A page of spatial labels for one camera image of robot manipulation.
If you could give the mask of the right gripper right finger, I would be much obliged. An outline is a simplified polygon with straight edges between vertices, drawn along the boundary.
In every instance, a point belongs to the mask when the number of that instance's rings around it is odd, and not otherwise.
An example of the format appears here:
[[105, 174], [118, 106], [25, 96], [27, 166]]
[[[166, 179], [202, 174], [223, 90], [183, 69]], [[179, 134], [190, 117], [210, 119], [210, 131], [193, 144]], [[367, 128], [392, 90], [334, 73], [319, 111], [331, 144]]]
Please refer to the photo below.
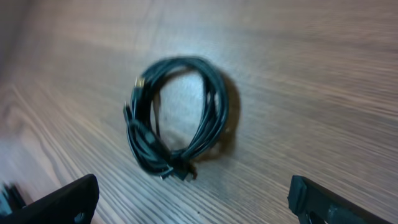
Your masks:
[[292, 177], [287, 199], [300, 224], [391, 224], [304, 176]]

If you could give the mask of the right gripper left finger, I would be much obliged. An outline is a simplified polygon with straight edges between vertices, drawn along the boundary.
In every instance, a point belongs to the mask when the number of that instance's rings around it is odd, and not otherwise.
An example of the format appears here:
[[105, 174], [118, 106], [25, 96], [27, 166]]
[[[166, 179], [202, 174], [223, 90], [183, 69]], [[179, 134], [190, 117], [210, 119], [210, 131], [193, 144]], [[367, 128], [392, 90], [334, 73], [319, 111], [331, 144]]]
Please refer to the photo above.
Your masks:
[[1, 184], [1, 224], [90, 224], [100, 197], [95, 175], [87, 174], [28, 204], [16, 184]]

